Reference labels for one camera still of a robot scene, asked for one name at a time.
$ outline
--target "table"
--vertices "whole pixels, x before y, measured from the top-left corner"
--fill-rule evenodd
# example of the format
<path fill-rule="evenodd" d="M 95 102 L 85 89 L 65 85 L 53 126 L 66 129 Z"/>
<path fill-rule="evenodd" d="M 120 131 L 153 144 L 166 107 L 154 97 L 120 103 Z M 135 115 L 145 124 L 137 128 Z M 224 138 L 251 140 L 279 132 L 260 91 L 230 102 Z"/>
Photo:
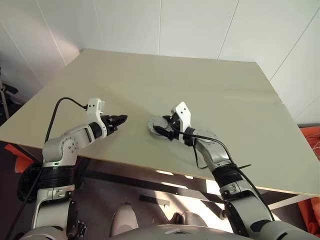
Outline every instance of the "table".
<path fill-rule="evenodd" d="M 223 141 L 238 166 L 261 189 L 320 195 L 320 165 L 288 110 L 255 62 L 155 56 L 85 49 L 0 127 L 0 140 L 42 148 L 61 97 L 83 105 L 105 101 L 104 113 L 128 115 L 117 132 L 81 156 L 212 179 L 197 169 L 191 147 L 158 140 L 152 116 L 170 114 L 185 101 L 193 128 Z M 87 123 L 86 113 L 63 102 L 50 137 Z"/>

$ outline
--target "white wall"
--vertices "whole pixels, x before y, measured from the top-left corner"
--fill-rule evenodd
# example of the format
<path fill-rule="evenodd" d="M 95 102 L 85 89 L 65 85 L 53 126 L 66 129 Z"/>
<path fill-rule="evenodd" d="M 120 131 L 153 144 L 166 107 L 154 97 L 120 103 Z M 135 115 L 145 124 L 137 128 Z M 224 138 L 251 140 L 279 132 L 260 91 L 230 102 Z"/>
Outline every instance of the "white wall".
<path fill-rule="evenodd" d="M 3 80 L 27 100 L 84 48 L 254 61 L 320 123 L 320 0 L 0 0 Z"/>

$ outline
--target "white bracket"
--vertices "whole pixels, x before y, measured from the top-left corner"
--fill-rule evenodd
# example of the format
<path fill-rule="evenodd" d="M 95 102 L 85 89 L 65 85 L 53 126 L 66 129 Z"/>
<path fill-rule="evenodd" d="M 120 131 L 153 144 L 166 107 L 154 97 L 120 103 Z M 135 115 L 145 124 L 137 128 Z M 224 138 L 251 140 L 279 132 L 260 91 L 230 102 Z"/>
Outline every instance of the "white bracket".
<path fill-rule="evenodd" d="M 177 114 L 180 119 L 180 132 L 185 132 L 188 127 L 191 127 L 191 112 L 187 107 L 186 103 L 182 101 L 178 105 L 174 106 L 171 110 L 172 114 Z M 179 135 L 179 141 L 184 143 L 183 135 Z"/>
<path fill-rule="evenodd" d="M 104 139 L 107 136 L 107 129 L 105 124 L 102 122 L 100 115 L 103 114 L 105 107 L 105 102 L 101 101 L 99 98 L 91 98 L 88 103 L 86 110 L 89 123 L 95 122 L 99 124 L 102 129 L 102 135 L 97 139 Z"/>

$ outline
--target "floor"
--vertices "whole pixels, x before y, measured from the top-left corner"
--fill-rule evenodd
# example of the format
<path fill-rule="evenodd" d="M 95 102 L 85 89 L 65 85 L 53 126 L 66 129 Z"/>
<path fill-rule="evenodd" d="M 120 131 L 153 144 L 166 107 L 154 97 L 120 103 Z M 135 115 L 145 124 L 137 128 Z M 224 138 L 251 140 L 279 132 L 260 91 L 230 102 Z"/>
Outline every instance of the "floor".
<path fill-rule="evenodd" d="M 15 156 L 3 149 L 4 142 L 0 142 L 0 239 L 4 239 L 10 224 L 18 211 L 21 202 L 17 199 L 17 183 L 19 174 L 14 173 Z M 74 199 L 79 204 L 78 218 L 84 221 L 88 228 L 84 240 L 108 239 L 114 212 L 124 203 L 130 203 L 136 213 L 140 227 L 166 224 L 173 213 L 192 211 L 199 214 L 207 225 L 231 232 L 227 220 L 220 220 L 200 200 L 191 197 L 177 196 L 163 192 L 152 192 L 138 187 L 127 186 L 113 182 L 85 178 L 85 183 L 74 192 Z M 157 205 L 140 201 L 140 195 L 167 200 L 169 205 Z M 34 204 L 28 204 L 13 232 L 28 231 L 31 227 Z M 273 213 L 280 219 L 297 227 L 305 229 L 301 214 L 296 204 L 278 208 Z"/>

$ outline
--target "dark floor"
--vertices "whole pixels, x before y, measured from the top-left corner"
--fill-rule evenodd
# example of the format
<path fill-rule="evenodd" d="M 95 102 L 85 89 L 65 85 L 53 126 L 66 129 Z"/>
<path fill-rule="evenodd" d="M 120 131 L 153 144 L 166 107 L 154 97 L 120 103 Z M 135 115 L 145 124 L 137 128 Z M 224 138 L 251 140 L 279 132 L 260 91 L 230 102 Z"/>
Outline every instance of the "dark floor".
<path fill-rule="evenodd" d="M 0 239 L 4 239 L 10 224 L 18 211 L 21 202 L 17 198 L 17 183 L 19 174 L 14 173 L 15 156 L 4 150 L 5 143 L 0 142 Z M 74 192 L 74 199 L 79 203 L 78 218 L 88 225 L 84 239 L 108 239 L 111 221 L 114 212 L 122 204 L 130 202 L 134 209 L 138 224 L 140 227 L 150 225 L 166 224 L 168 215 L 163 208 L 156 204 L 139 201 L 139 195 L 142 193 L 141 188 L 131 187 L 123 184 L 106 182 L 101 180 L 85 178 L 85 184 L 81 189 Z M 193 210 L 192 207 L 196 200 L 192 199 L 187 204 L 186 197 L 169 196 L 172 204 L 170 211 Z M 30 230 L 34 204 L 28 204 L 13 232 L 25 232 Z M 273 210 L 274 214 L 282 221 L 286 221 L 297 227 L 305 229 L 301 214 L 296 204 Z M 213 219 L 210 227 L 217 229 L 226 229 L 228 221 L 219 220 L 214 214 L 208 215 L 208 221 Z"/>

